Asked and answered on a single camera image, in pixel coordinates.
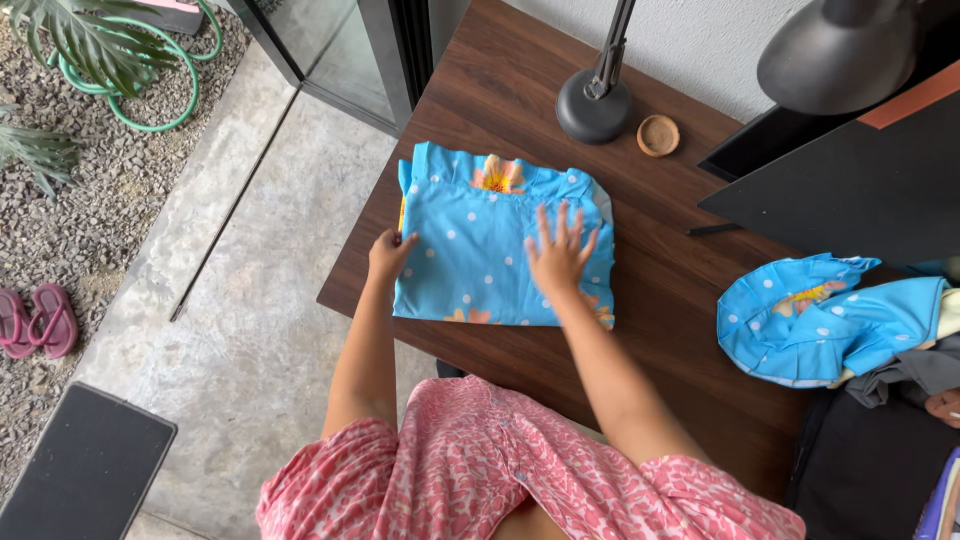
white wall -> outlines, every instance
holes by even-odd
[[[616,0],[506,1],[593,47],[606,38],[616,6]],[[763,47],[808,1],[636,0],[626,63],[747,122],[773,106],[756,83]],[[468,0],[431,4],[434,47],[442,50]]]

black mat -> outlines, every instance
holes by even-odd
[[[177,426],[71,384],[0,513],[0,538],[119,540]]]

gravel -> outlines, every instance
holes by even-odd
[[[251,41],[240,19],[213,10],[223,28],[223,51],[195,62],[197,108],[181,126],[160,134],[126,126],[106,99],[79,92],[57,69],[37,63],[11,36],[6,17],[0,20],[0,102],[21,106],[2,121],[66,133],[83,145],[72,171],[83,185],[55,186],[56,204],[34,187],[32,173],[19,161],[0,169],[0,284],[19,292],[33,313],[33,289],[59,283],[70,294],[81,333],[73,352],[58,360],[47,359],[42,349],[20,360],[0,353],[0,504]],[[206,23],[195,37],[174,39],[193,53],[214,46]],[[180,115],[190,90],[181,63],[161,75],[144,99],[122,100],[121,108],[134,121],[166,123]]]

orange strip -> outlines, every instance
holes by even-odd
[[[882,130],[957,90],[960,90],[960,61],[952,63],[940,73],[863,114],[857,120]]]

blue polka dot fabric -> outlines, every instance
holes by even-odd
[[[862,375],[935,339],[942,278],[853,291],[877,258],[784,258],[737,280],[717,302],[720,346],[745,373],[796,388]]]
[[[610,197],[587,173],[524,160],[474,156],[432,142],[397,168],[404,238],[420,234],[396,281],[394,315],[455,322],[559,326],[530,276],[523,240],[538,238],[537,205],[551,219],[570,204],[584,211],[582,244],[599,229],[580,288],[597,318],[613,325],[613,219]]]

